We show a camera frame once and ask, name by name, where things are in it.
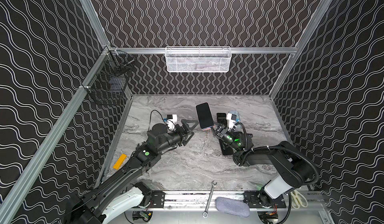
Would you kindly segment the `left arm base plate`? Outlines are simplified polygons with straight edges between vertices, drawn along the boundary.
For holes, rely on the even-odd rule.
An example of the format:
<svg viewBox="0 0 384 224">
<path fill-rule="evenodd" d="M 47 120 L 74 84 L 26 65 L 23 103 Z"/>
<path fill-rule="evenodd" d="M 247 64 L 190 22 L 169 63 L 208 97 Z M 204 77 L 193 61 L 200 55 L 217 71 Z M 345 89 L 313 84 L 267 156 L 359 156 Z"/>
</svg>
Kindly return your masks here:
<svg viewBox="0 0 384 224">
<path fill-rule="evenodd" d="M 150 209 L 163 208 L 165 204 L 166 193 L 162 191 L 151 191 L 144 195 L 142 202 L 136 208 Z"/>
</svg>

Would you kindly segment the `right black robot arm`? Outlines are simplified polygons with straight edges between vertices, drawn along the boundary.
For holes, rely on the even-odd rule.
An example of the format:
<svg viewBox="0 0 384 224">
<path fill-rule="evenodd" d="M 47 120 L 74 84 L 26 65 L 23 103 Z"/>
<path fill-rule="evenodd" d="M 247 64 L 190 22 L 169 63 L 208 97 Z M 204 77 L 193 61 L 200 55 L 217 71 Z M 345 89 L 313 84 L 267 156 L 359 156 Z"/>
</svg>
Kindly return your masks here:
<svg viewBox="0 0 384 224">
<path fill-rule="evenodd" d="M 223 124 L 216 124 L 211 131 L 226 149 L 234 151 L 232 159 L 237 166 L 274 166 L 278 174 L 258 191 L 256 197 L 262 206 L 269 206 L 282 194 L 319 181 L 315 164 L 287 141 L 275 146 L 255 147 L 253 135 L 248 134 L 245 128 L 242 132 L 235 132 Z"/>
</svg>

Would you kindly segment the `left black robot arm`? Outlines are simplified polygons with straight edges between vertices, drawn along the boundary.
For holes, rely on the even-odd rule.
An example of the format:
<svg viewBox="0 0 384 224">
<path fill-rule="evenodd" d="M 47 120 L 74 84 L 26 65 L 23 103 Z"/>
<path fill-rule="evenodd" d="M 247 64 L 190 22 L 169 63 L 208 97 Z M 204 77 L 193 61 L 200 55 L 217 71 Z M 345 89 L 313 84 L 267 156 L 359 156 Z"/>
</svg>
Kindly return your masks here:
<svg viewBox="0 0 384 224">
<path fill-rule="evenodd" d="M 125 188 L 133 188 L 136 180 L 150 170 L 163 153 L 188 144 L 199 122 L 183 119 L 181 123 L 181 126 L 176 124 L 173 131 L 169 131 L 165 123 L 154 125 L 147 132 L 147 140 L 136 147 L 127 163 L 117 172 L 90 192 L 82 196 L 74 194 L 70 198 L 61 223 L 106 223 L 107 208 Z"/>
</svg>

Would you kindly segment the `black phone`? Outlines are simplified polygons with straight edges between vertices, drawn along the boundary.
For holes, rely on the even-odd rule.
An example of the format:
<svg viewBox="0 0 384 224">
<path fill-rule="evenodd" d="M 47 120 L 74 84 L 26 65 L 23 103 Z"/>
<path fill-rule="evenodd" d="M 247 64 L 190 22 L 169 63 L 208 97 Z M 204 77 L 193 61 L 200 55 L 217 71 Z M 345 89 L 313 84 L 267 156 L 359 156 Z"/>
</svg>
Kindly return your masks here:
<svg viewBox="0 0 384 224">
<path fill-rule="evenodd" d="M 198 115 L 198 120 L 200 128 L 202 130 L 209 130 L 214 126 L 214 120 L 212 113 L 207 102 L 199 104 L 196 106 L 196 111 Z"/>
<path fill-rule="evenodd" d="M 233 155 L 234 151 L 231 147 L 228 147 L 222 140 L 219 140 L 219 143 L 223 156 Z"/>
</svg>

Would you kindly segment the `pale blue phone case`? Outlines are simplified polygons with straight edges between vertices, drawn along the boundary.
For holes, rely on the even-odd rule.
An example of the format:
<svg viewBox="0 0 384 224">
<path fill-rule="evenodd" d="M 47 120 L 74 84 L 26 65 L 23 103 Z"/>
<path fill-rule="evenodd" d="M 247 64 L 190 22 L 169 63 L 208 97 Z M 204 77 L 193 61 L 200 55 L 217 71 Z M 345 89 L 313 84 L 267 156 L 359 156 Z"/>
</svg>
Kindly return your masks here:
<svg viewBox="0 0 384 224">
<path fill-rule="evenodd" d="M 240 115 L 238 111 L 229 111 L 229 113 L 235 115 L 238 122 L 240 121 Z"/>
</svg>

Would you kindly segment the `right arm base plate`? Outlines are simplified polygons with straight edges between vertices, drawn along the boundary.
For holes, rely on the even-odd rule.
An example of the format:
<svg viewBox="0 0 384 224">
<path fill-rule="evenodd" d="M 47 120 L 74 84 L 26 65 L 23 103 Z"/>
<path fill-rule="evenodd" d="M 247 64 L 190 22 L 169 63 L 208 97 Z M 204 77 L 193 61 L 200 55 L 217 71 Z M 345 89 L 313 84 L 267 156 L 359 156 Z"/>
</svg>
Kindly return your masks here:
<svg viewBox="0 0 384 224">
<path fill-rule="evenodd" d="M 287 207 L 283 195 L 272 199 L 261 191 L 245 191 L 243 202 L 252 209 L 285 209 Z"/>
</svg>

